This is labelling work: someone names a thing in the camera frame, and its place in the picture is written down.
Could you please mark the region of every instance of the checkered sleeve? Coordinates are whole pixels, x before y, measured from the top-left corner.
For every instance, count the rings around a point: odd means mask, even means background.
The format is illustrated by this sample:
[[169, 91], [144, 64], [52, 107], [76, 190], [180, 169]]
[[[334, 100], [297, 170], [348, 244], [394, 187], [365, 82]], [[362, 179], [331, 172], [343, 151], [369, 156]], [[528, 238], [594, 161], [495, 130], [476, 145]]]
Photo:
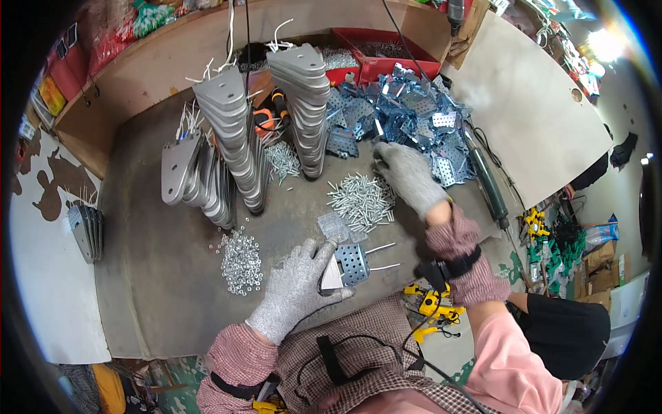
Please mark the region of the checkered sleeve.
[[[254, 386], [267, 379], [278, 357], [278, 347], [262, 342], [246, 324], [223, 329], [208, 352], [214, 372], [232, 385]], [[207, 377], [200, 383], [197, 403], [202, 414], [255, 413], [252, 402], [235, 398]]]
[[[451, 203], [451, 208], [453, 213], [448, 223], [426, 232], [428, 246], [441, 260], [453, 260], [472, 253], [481, 234], [478, 224], [465, 217], [459, 206]], [[505, 301], [510, 294], [508, 280], [492, 273], [485, 253], [481, 253], [469, 272], [448, 284], [455, 306], [468, 307], [486, 301]]]

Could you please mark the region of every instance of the person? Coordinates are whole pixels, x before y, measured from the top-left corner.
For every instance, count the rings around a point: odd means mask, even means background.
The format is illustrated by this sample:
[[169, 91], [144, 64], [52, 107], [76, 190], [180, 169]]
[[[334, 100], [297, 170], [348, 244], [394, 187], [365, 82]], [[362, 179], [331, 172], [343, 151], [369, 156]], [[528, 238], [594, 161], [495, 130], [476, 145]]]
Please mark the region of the person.
[[[437, 257], [471, 263], [480, 252], [478, 226], [432, 180], [425, 157], [395, 143], [378, 143], [374, 152], [377, 171], [427, 222], [426, 243]], [[395, 296], [288, 335], [307, 315], [352, 296], [350, 289], [328, 297], [318, 292], [335, 248], [332, 240], [318, 246], [310, 239], [294, 247], [271, 270], [264, 299], [246, 322], [218, 334], [209, 349], [213, 373], [197, 393], [201, 412], [255, 412], [253, 387], [272, 372], [294, 414], [477, 412], [458, 389], [437, 384], [412, 367], [417, 348]], [[466, 391], [484, 411], [559, 412], [561, 380], [531, 351], [508, 312], [507, 280], [492, 273], [484, 254], [476, 257], [466, 273], [449, 281], [453, 304], [466, 308], [475, 343]]]
[[601, 304], [518, 292], [508, 302], [522, 311], [515, 319], [529, 347], [556, 378], [579, 380], [600, 361], [611, 333]]

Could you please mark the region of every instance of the stack of metal plates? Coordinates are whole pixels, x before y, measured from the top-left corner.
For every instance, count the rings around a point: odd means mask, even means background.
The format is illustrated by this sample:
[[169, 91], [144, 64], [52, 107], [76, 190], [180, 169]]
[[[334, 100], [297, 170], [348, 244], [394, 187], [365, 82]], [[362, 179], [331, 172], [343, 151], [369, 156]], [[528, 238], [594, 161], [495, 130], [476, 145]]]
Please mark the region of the stack of metal plates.
[[73, 205], [67, 212], [71, 231], [87, 263], [103, 257], [103, 214], [88, 205]]
[[161, 157], [161, 198], [200, 207], [217, 226], [236, 225], [234, 180], [213, 145], [200, 129], [164, 146]]
[[326, 102], [330, 82], [322, 56], [308, 43], [298, 48], [267, 53], [273, 83], [285, 92], [293, 120], [294, 142], [301, 168], [318, 178], [324, 165], [324, 149], [330, 133]]
[[253, 126], [253, 113], [244, 93], [244, 81], [233, 66], [193, 92], [216, 134], [216, 147], [234, 176], [246, 207], [253, 214], [264, 210], [268, 161]]

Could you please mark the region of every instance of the pile of nuts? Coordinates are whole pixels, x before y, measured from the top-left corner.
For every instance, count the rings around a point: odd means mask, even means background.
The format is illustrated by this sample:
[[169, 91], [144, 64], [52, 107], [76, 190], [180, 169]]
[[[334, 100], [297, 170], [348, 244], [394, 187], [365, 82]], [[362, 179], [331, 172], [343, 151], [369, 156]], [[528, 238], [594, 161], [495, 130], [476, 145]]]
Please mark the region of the pile of nuts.
[[370, 233], [377, 225], [387, 225], [395, 221], [393, 206], [395, 194], [393, 189], [382, 177], [373, 178], [356, 173], [333, 185], [335, 191], [327, 193], [333, 200], [330, 205], [333, 210], [346, 218], [347, 227], [355, 232]]
[[244, 226], [241, 226], [238, 231], [232, 230], [232, 237], [224, 234], [221, 238], [220, 246], [225, 247], [225, 257], [220, 268], [228, 282], [228, 292], [246, 296], [246, 292], [260, 290], [262, 261], [258, 254], [260, 245], [254, 242], [253, 236], [242, 234], [243, 230]]
[[271, 162], [272, 172], [275, 172], [280, 179], [278, 186], [281, 185], [288, 174], [293, 177], [299, 177], [301, 175], [299, 158], [292, 148], [283, 141], [265, 148], [264, 152], [267, 154], [269, 162]]

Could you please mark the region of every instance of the black wrist strap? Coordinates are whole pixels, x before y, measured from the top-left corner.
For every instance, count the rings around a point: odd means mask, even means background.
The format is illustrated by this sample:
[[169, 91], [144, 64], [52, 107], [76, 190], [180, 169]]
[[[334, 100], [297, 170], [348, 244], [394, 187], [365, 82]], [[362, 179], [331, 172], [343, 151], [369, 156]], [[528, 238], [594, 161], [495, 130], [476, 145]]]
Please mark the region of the black wrist strap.
[[[263, 381], [256, 386], [232, 386], [223, 381], [223, 379], [216, 372], [212, 372], [209, 377], [211, 378], [212, 382], [216, 384], [216, 387], [218, 387], [221, 391], [228, 393], [233, 397], [245, 399], [246, 401], [250, 401], [253, 397], [257, 397], [257, 395], [260, 393], [260, 390], [262, 389], [262, 386], [264, 385]], [[266, 380], [269, 382], [279, 381], [278, 377], [273, 373], [270, 374]]]
[[453, 260], [444, 260], [442, 264], [445, 269], [442, 269], [442, 271], [446, 270], [444, 272], [446, 280], [459, 278], [463, 274], [468, 273], [480, 257], [481, 247], [476, 245], [476, 248], [470, 254], [465, 254]]

